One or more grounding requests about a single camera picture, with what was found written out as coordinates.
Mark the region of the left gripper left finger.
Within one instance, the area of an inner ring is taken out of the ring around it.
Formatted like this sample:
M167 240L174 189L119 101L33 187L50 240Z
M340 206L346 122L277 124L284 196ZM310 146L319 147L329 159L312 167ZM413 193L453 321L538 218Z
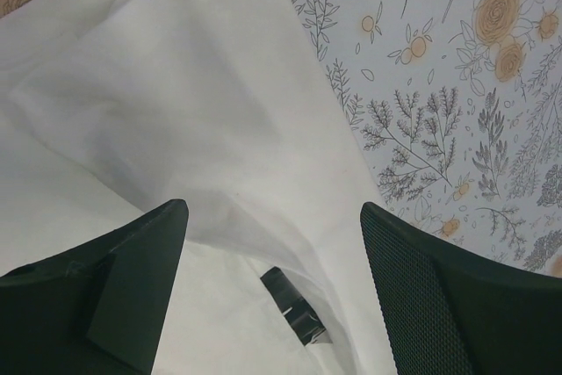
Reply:
M189 210L138 219L1 278L3 374L149 374Z

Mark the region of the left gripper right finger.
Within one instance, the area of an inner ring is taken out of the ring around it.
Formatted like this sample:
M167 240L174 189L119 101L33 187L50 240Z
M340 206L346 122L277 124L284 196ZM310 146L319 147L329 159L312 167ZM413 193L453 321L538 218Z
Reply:
M399 374L559 374L561 281L478 256L367 202L364 246Z

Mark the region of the white printed t shirt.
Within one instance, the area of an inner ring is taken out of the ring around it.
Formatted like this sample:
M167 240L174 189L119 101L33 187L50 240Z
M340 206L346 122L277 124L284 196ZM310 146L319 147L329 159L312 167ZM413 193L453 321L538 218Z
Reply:
M1 264L190 210L157 374L393 374L380 194L289 0L1 0Z

